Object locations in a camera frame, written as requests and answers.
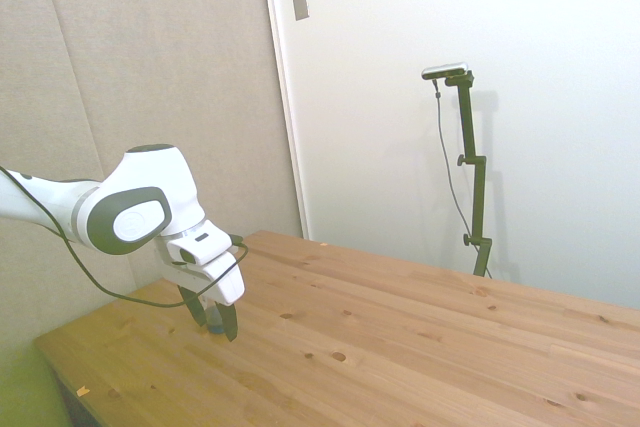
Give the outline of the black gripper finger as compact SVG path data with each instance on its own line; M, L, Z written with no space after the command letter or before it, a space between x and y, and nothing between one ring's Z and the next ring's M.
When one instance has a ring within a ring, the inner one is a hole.
M238 320L236 307L234 305L218 304L222 327L226 338L232 342L238 335Z
M204 326L206 324L206 313L203 307L200 297L196 292L193 292L183 286L178 286L179 293L183 299L184 305L188 308L192 318L198 326Z

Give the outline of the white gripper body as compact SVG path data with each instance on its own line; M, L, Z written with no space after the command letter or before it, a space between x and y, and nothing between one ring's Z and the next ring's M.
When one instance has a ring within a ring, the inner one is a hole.
M244 280L235 254L237 247L200 251L194 243L177 240L157 242L164 278L225 306L231 306L245 293Z

